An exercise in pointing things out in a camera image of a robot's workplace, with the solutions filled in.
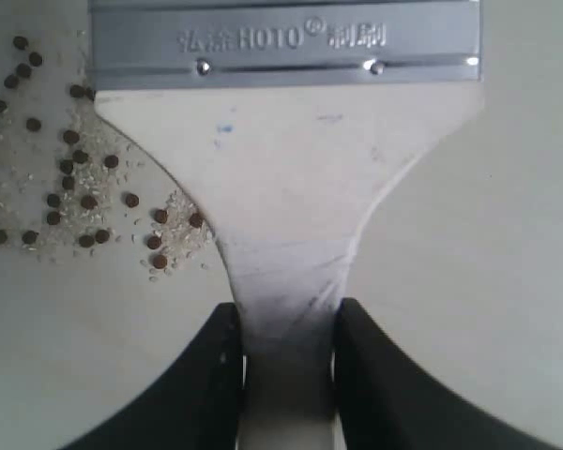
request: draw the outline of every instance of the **blue ink mark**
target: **blue ink mark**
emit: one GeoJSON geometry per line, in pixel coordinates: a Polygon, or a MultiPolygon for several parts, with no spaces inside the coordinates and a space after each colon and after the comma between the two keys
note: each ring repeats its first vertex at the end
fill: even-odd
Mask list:
{"type": "Polygon", "coordinates": [[[343,119],[344,119],[344,114],[327,114],[327,115],[320,115],[317,117],[318,121],[325,122],[331,125],[337,124],[343,119]]]}
{"type": "Polygon", "coordinates": [[[234,131],[234,126],[232,126],[232,125],[219,125],[219,126],[217,126],[217,132],[219,134],[221,134],[221,133],[231,133],[232,131],[234,131]]]}

